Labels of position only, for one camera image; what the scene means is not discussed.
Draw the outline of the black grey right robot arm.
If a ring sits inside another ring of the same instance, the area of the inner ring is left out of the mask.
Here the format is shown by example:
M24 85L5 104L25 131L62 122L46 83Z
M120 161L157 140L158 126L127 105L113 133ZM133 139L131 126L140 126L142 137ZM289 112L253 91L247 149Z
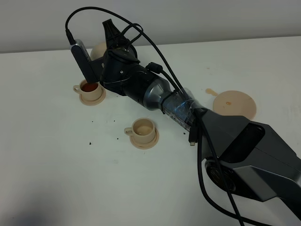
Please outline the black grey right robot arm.
M222 116L198 104L179 86L163 79L162 66L139 64L125 32L103 22L107 50L100 83L148 110L161 110L194 137L202 129L207 144L201 158L221 189L260 202L274 197L296 215L301 211L301 161L267 124L244 116Z

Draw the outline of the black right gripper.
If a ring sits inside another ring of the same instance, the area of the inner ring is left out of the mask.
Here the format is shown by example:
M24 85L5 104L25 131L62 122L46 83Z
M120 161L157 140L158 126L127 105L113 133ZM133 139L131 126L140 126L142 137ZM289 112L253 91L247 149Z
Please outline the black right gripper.
M135 48L112 20L103 22L103 27L107 49L100 83L105 89L142 104L155 74L140 65Z

